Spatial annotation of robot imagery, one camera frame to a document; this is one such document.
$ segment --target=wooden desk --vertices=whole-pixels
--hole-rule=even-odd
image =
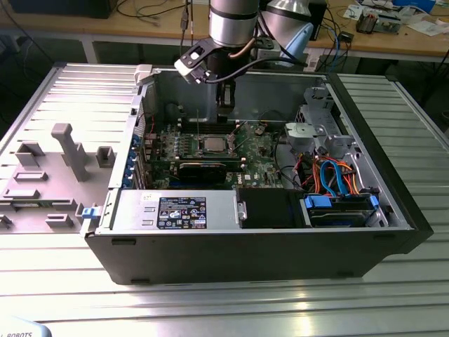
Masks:
[[[155,4],[158,0],[137,0],[138,6]],[[352,0],[330,0],[330,9],[335,21],[342,29],[354,34],[354,40],[349,52],[350,56],[362,58],[386,58],[393,60],[419,60],[438,62],[449,47],[448,35],[428,37],[415,30],[402,26],[398,35],[374,33],[371,35],[356,32],[355,20],[341,18],[344,13],[343,6],[352,4]],[[166,4],[154,7],[155,13],[168,8],[182,5],[182,0],[169,0]],[[129,0],[121,10],[131,15],[135,14],[133,2]],[[182,9],[176,9],[160,15],[160,26],[155,27],[148,22],[137,18],[128,18],[114,12],[107,20],[78,18],[56,15],[16,14],[10,8],[10,13],[27,32],[33,36],[76,39],[83,44],[88,62],[97,62],[94,41],[110,41],[137,44],[170,44],[180,43],[180,16]],[[434,15],[449,15],[449,10],[434,9]],[[208,36],[208,7],[194,5],[194,38],[202,39]],[[14,35],[20,31],[6,17],[0,13],[0,34]],[[309,56],[319,57],[332,48],[332,41],[325,29],[321,29],[317,41],[310,41],[306,52]]]

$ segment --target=metal chassis frame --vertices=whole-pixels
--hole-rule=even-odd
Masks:
[[[326,82],[327,87],[337,98],[336,102],[339,101],[337,104],[341,113],[358,134],[356,140],[370,157],[370,165],[375,166],[388,186],[391,196],[393,196],[407,223],[412,227],[411,229],[397,227],[362,228],[358,230],[326,229],[314,230],[309,233],[303,233],[299,230],[284,230],[283,232],[235,230],[226,233],[221,231],[201,232],[201,230],[190,230],[185,232],[171,230],[170,234],[159,231],[114,231],[111,228],[111,220],[114,217],[118,201],[115,199],[115,202],[109,202],[108,199],[107,205],[103,208],[100,227],[95,231],[86,231],[84,237],[112,280],[119,284],[176,284],[185,282],[260,281],[261,279],[360,277],[388,255],[409,253],[430,237],[433,230],[338,76],[332,74],[326,77]],[[119,193],[120,189],[114,188],[109,192],[108,198],[110,196],[113,196],[113,198],[119,197]],[[245,249],[241,251],[243,242],[245,242]],[[260,248],[261,242],[270,247],[271,255],[254,256],[251,254],[252,251]],[[340,245],[345,246],[346,249],[338,254],[330,253],[331,251],[334,251],[334,253],[336,250],[339,251],[337,247]],[[175,246],[178,247],[175,249],[175,253],[163,248]],[[330,251],[323,252],[323,248],[321,248],[321,252],[318,253],[317,247],[327,247],[328,249],[329,246],[333,247]],[[204,249],[214,250],[217,249],[216,247],[219,247],[220,250],[208,252],[205,260],[189,259],[189,251],[196,249],[199,251]],[[318,267],[315,264],[311,265],[310,261],[302,261],[304,269],[292,269],[290,261],[284,261],[282,258],[282,256],[290,256],[293,253],[292,247],[297,247],[295,253],[299,256],[307,252],[315,254],[315,259],[319,262],[317,263]],[[321,260],[322,254],[326,256],[326,261]],[[158,256],[159,259],[152,260],[149,263],[145,262],[145,256]],[[183,256],[183,260],[186,260],[184,264],[179,264],[179,261],[173,264],[168,262],[174,261],[180,256]],[[235,264],[235,272],[224,275],[223,271],[216,265],[220,266],[220,263],[226,263],[225,261],[228,258],[239,262]],[[267,262],[272,270],[259,271],[257,268],[256,270],[248,268],[247,271],[244,267],[245,265],[249,266],[252,262],[259,265],[262,261],[263,263]],[[165,266],[170,265],[170,267],[159,269],[156,267],[158,263]],[[196,270],[197,275],[186,271],[185,268],[188,269],[188,267],[185,264]]]

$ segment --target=warning label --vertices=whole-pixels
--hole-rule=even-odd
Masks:
[[[206,221],[206,198],[159,198],[159,229],[203,230]]]

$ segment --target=slotted aluminum surface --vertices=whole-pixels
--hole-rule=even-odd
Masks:
[[[447,231],[448,139],[400,84],[375,76],[340,79],[432,228]]]
[[[8,142],[2,140],[0,190],[18,165],[14,155],[24,141],[39,142],[44,152],[61,152],[51,136],[55,123],[70,123],[72,137],[86,152],[99,146],[115,152],[123,135],[130,104],[138,89],[135,66],[67,64],[56,67],[43,81],[11,129]]]
[[[411,114],[406,121],[416,124],[406,125],[425,130],[420,120]],[[390,154],[402,153],[392,146]],[[432,189],[423,183],[422,191]],[[45,323],[55,337],[447,336],[447,209],[426,212],[436,234],[363,279],[119,286],[76,234],[2,235],[0,308]],[[287,258],[300,267],[308,257]]]

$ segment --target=white sticker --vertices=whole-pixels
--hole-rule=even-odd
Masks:
[[[143,192],[140,195],[140,201],[159,201],[161,193],[156,192]]]
[[[39,207],[38,204],[19,204],[19,203],[11,204],[11,206],[12,207],[18,207],[18,208],[20,208],[20,207]]]

